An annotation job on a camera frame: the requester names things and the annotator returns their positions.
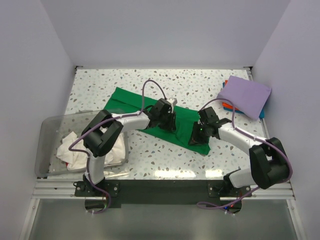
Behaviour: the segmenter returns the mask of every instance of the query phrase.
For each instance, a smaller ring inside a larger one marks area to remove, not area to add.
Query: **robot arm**
[[[277,138],[266,139],[254,136],[253,139],[237,131],[227,118],[219,119],[212,107],[199,112],[200,119],[193,124],[193,131],[189,145],[205,144],[209,137],[224,140],[244,151],[250,158],[250,168],[240,169],[224,176],[227,188],[241,188],[243,186],[258,185],[262,189],[279,183],[289,176],[289,168],[285,159],[275,150],[257,139],[264,140],[280,149],[285,150]],[[251,133],[240,129],[249,136]]]
[[[83,139],[84,146],[89,149],[91,159],[89,162],[89,172],[92,182],[97,185],[104,180],[105,155],[110,152],[120,133],[131,130],[144,130],[154,128],[159,125],[160,128],[168,131],[174,131],[175,117],[174,106],[177,104],[175,98],[159,99],[150,110],[145,109],[143,112],[133,112],[123,117],[125,114],[114,114],[107,110],[101,110],[89,125],[83,130],[82,135],[92,129],[97,124],[107,119],[120,117],[117,120],[111,120],[101,127],[106,129],[102,132],[97,128]]]

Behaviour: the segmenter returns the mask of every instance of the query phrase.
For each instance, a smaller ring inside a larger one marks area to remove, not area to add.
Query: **white wall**
[[[253,66],[290,0],[41,0],[66,52],[93,68]]]
[[[0,239],[19,237],[42,121],[63,114],[73,64],[39,0],[0,7]]]
[[[292,186],[310,240],[320,235],[320,1],[292,0],[253,67],[272,87],[266,109],[271,135],[293,166]]]

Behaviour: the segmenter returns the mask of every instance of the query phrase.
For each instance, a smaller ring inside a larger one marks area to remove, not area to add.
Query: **gray floor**
[[[92,216],[84,200],[41,200],[32,240],[294,240],[285,200],[245,200],[236,216],[194,205],[123,205]]]

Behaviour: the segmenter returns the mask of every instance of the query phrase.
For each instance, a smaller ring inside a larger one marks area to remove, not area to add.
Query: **terrazzo surface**
[[[229,76],[248,80],[246,70],[209,69],[78,69],[65,114],[78,111],[101,110],[116,87],[141,94],[143,83],[157,81],[167,98],[177,98],[178,106],[199,110],[215,98]],[[162,97],[155,84],[148,83],[145,95]],[[221,102],[211,106],[220,119],[231,119],[231,112],[223,110]],[[236,113],[235,124],[257,136],[264,136],[260,120],[254,121]],[[250,166],[249,157],[228,142],[211,138],[208,155],[190,151],[138,130],[128,132],[129,158],[122,166],[108,171],[126,173],[118,179],[222,179],[223,175]],[[69,173],[55,179],[81,178]]]

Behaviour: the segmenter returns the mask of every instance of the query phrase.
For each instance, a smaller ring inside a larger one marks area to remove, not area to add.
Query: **white cloth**
[[[78,139],[74,132],[62,139],[62,144],[56,151],[56,157],[68,163],[66,167],[68,170],[83,169],[87,164],[87,155],[84,152],[69,151],[70,145]],[[84,141],[81,140],[74,147],[74,149],[87,150],[84,146]],[[110,152],[105,155],[104,165],[119,164],[126,157],[125,138],[121,133]]]

